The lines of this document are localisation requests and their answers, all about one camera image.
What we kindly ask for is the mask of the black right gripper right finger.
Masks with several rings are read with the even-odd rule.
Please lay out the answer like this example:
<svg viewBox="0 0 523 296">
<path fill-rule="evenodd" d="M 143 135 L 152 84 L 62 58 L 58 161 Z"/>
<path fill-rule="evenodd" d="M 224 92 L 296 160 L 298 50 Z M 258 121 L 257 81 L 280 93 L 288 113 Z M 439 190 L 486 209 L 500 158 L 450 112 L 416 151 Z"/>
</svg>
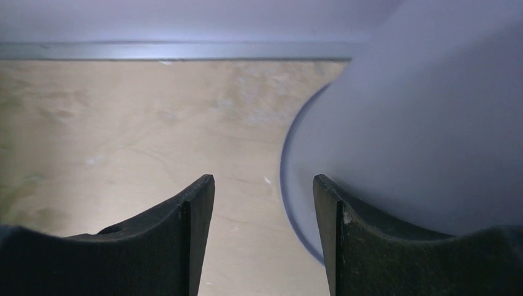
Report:
<svg viewBox="0 0 523 296">
<path fill-rule="evenodd" d="M 450 236 L 313 180 L 331 295 L 521 295 L 522 227 Z"/>
</svg>

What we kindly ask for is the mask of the grey plastic bucket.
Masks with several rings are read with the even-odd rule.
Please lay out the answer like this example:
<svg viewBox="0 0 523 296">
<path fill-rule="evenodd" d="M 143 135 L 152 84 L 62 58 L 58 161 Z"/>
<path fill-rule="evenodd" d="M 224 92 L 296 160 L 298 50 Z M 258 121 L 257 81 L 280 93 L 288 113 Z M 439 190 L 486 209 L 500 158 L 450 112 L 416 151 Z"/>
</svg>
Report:
<svg viewBox="0 0 523 296">
<path fill-rule="evenodd" d="M 403 1 L 302 107 L 279 183 L 318 261 L 320 174 L 445 234 L 522 224 L 522 2 Z"/>
</svg>

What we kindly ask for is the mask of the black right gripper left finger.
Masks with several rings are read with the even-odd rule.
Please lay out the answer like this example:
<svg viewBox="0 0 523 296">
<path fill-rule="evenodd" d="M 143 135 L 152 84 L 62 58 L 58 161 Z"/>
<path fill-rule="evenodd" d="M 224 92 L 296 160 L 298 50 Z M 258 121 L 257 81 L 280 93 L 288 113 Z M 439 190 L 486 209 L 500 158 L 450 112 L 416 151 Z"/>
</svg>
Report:
<svg viewBox="0 0 523 296">
<path fill-rule="evenodd" d="M 2 295 L 197 295 L 215 180 L 97 234 L 57 237 L 1 226 Z"/>
</svg>

